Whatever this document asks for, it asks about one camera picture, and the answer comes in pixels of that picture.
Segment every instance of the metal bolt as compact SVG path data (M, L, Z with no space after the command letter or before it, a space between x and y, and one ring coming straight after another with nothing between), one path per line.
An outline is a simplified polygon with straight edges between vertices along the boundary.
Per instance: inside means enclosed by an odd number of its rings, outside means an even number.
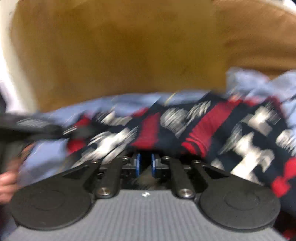
M65 130L63 132L63 135L67 135L67 134L71 133L72 131L76 131L76 130L77 130L77 126L73 126L73 127L69 128L69 129Z
M163 156L162 159L163 159L163 160L169 160L170 157L169 157L169 156Z
M191 191L190 189L187 189L187 188L183 188L178 191L178 194L180 197L190 197L190 196L192 196L193 191Z
M111 193L111 191L110 191L109 188L100 188L100 189L97 191L97 194L98 194L98 195L101 195L101 196L108 196L110 193Z

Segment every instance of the gray ribbed mat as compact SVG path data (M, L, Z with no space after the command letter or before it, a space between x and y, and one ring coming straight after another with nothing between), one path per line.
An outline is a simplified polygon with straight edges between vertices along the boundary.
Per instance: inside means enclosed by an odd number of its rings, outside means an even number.
M122 190L96 202L81 221L55 231L19 227L7 241L282 241L271 228L235 233L210 223L191 201L170 191Z

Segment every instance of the human hand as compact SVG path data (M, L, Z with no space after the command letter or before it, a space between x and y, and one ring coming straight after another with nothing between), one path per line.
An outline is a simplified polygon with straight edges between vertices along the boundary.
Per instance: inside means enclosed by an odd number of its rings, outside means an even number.
M19 189L17 184L19 169L32 148L33 145L29 145L22 151L20 157L9 161L6 172L0 175L0 204L10 202L13 194Z

